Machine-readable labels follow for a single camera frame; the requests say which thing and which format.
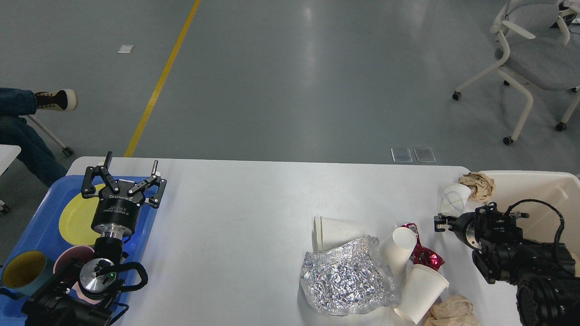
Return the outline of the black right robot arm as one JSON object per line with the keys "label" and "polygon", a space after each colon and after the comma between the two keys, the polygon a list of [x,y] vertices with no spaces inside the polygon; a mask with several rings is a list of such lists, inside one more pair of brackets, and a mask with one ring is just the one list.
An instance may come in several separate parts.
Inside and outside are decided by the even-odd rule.
{"label": "black right robot arm", "polygon": [[472,248],[472,260],[487,283],[505,281],[517,287],[517,310],[524,326],[577,326],[580,317],[580,281],[575,260],[560,242],[564,217],[551,243],[525,239],[517,220],[530,215],[506,212],[491,202],[458,217],[439,213],[434,230],[444,226]]}

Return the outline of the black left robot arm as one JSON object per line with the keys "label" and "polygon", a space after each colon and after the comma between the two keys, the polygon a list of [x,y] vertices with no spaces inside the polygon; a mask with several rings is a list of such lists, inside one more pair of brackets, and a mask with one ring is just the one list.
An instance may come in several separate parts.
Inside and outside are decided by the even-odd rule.
{"label": "black left robot arm", "polygon": [[113,306],[128,310],[117,297],[148,283],[145,268],[129,260],[124,246],[137,236],[141,209],[158,208],[167,181],[155,160],[149,177],[136,182],[109,173],[112,152],[85,171],[80,194],[96,200],[90,228],[97,234],[89,260],[71,258],[33,293],[21,311],[27,326],[109,326],[116,322]]}

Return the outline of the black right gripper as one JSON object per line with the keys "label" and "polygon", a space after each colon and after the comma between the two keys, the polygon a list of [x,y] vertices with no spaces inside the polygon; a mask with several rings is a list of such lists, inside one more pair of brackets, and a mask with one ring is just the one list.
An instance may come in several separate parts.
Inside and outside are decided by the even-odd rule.
{"label": "black right gripper", "polygon": [[473,250],[481,250],[484,236],[485,211],[466,212],[457,216],[438,213],[434,216],[434,231],[453,231],[456,237]]}

